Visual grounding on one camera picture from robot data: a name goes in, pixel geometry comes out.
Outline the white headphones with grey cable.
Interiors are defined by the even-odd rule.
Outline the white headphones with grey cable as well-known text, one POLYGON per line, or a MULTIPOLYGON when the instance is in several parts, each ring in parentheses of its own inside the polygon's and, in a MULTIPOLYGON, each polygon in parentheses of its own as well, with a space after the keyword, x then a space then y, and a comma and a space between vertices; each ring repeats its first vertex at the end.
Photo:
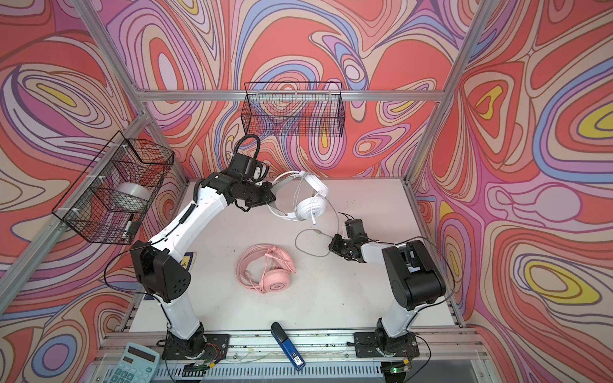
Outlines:
POLYGON ((317 259, 324 259, 330 255, 331 251, 326 250, 323 254, 317 254, 307 251, 300 247, 299 239, 302 234, 307 232, 315 233, 318 236, 324 236, 332 241, 335 236, 340 234, 341 223, 338 211, 330 202, 329 193, 330 190, 327 185, 314 173, 306 171, 288 171, 280 174, 271 182, 271 191, 276 195, 285 186, 292 183, 294 180, 298 182, 294 195, 292 197, 293 209, 290 212, 286 212, 279 208, 276 202, 268 204, 269 212, 275 217, 287 221, 287 222, 309 222, 311 226, 299 231, 294 239, 294 248, 304 255, 308 255, 317 259), (336 218, 335 232, 333 234, 327 234, 316 228, 318 219, 321 218, 328 208, 332 209, 336 218))

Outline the pink headphones with cable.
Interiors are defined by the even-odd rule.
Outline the pink headphones with cable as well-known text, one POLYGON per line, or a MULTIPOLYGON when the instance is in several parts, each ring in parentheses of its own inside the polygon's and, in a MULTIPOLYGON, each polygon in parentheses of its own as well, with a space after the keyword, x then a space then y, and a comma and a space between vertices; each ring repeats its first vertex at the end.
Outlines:
POLYGON ((245 289, 262 295, 286 290, 296 273, 293 258, 284 249, 272 244, 256 244, 249 247, 236 263, 237 282, 245 289), (250 267, 252 263, 260 260, 263 261, 262 270, 255 278, 250 272, 250 267))

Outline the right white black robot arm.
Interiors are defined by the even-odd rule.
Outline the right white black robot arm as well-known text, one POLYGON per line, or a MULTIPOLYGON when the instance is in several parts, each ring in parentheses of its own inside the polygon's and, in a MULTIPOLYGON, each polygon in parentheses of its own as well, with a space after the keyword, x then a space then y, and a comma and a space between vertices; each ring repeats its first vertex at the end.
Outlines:
POLYGON ((418 315, 445 296, 445 279, 423 238, 388 243, 371 239, 360 219, 345 222, 346 235, 332 237, 328 249, 346 261, 383 266, 394 301, 371 332, 356 332, 349 343, 359 358, 419 355, 412 331, 418 315))

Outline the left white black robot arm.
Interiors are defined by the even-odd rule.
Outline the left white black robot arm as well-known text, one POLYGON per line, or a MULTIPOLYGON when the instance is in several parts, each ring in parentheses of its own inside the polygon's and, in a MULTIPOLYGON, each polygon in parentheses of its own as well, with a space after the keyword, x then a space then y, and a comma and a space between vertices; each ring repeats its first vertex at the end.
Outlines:
POLYGON ((195 183, 192 201, 166 228, 130 249, 137 281, 145 293, 160 301, 168 324, 166 345, 177 348, 182 357, 200 357, 207 339, 187 293, 192 276, 181 261, 201 231, 226 207, 243 201, 241 209, 249 212, 276 200, 266 180, 269 169, 255 157, 234 155, 225 170, 195 183))

